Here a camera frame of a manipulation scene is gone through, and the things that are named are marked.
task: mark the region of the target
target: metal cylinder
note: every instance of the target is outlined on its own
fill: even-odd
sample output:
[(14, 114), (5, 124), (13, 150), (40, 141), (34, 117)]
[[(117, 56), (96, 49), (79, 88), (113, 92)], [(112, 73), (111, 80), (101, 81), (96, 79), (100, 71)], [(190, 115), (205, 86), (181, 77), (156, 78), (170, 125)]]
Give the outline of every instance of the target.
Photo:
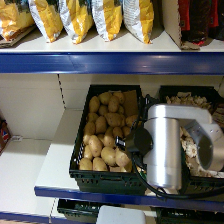
[(144, 127), (153, 139), (153, 149), (144, 157), (147, 182), (156, 187), (181, 188), (180, 126), (176, 119), (154, 118)]

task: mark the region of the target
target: white wall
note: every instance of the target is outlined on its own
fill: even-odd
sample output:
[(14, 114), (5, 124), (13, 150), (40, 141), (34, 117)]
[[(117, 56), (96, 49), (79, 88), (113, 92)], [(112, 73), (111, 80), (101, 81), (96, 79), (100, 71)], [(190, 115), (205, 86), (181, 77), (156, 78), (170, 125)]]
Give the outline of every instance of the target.
[(64, 106), (54, 74), (0, 74), (0, 110), (13, 135), (51, 140)]
[(65, 106), (83, 109), (90, 84), (140, 85), (143, 95), (157, 97), (161, 85), (214, 86), (218, 91), (222, 76), (61, 74), (60, 80)]
[[(60, 74), (66, 108), (83, 109), (90, 84), (140, 85), (156, 97), (160, 85), (214, 86), (224, 97), (222, 76)], [(64, 111), (56, 74), (0, 74), (0, 114), (13, 135), (52, 140)]]

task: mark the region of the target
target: store shelf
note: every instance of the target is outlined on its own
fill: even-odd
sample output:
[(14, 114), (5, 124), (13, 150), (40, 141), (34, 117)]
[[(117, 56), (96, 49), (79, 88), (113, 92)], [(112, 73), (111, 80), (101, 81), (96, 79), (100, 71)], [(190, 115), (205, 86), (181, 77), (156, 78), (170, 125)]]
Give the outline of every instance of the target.
[(224, 74), (222, 41), (209, 39), (199, 52), (183, 52), (161, 27), (151, 39), (143, 44), (122, 27), (115, 40), (104, 42), (93, 27), (81, 44), (72, 44), (65, 31), (46, 43), (36, 29), (0, 49), (0, 73)]
[(0, 219), (49, 223), (54, 198), (36, 197), (33, 187), (50, 141), (9, 142), (0, 156)]
[(135, 196), (80, 191), (75, 179), (69, 176), (69, 164), (81, 115), (82, 111), (65, 110), (35, 184), (35, 194), (37, 196), (224, 212), (221, 202), (202, 200), (163, 201), (150, 192), (146, 192), (144, 196)]

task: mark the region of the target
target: blue shelf edge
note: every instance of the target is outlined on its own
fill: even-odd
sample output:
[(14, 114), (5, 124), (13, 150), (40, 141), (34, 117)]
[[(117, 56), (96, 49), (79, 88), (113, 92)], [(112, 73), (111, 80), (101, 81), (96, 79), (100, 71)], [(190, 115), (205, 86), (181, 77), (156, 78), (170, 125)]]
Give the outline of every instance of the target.
[(81, 201), (113, 203), (113, 204), (133, 204), (152, 207), (166, 207), (189, 209), (199, 211), (215, 211), (224, 213), (224, 202), (202, 201), (202, 200), (167, 200), (164, 201), (156, 196), (137, 196), (137, 195), (119, 195), (90, 193), (75, 190), (50, 189), (45, 187), (34, 188), (36, 196), (76, 199)]
[(58, 217), (51, 217), (51, 223), (52, 224), (90, 224), (87, 222), (78, 222), (73, 220), (68, 220), (66, 218), (58, 218)]
[(224, 75), (224, 52), (0, 53), (0, 73)]
[(30, 222), (30, 223), (49, 223), (50, 217), (48, 216), (35, 216), (29, 214), (0, 212), (0, 219), (18, 222)]

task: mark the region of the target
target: crate handle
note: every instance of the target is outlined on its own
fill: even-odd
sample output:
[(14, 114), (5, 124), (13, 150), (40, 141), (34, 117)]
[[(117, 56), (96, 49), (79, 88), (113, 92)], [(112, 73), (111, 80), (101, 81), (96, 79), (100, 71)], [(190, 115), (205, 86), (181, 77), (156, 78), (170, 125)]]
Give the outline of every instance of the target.
[(111, 177), (104, 177), (104, 176), (100, 176), (100, 179), (101, 180), (108, 180), (108, 181), (122, 181), (123, 179), (122, 179), (122, 177), (113, 177), (113, 176), (111, 176)]

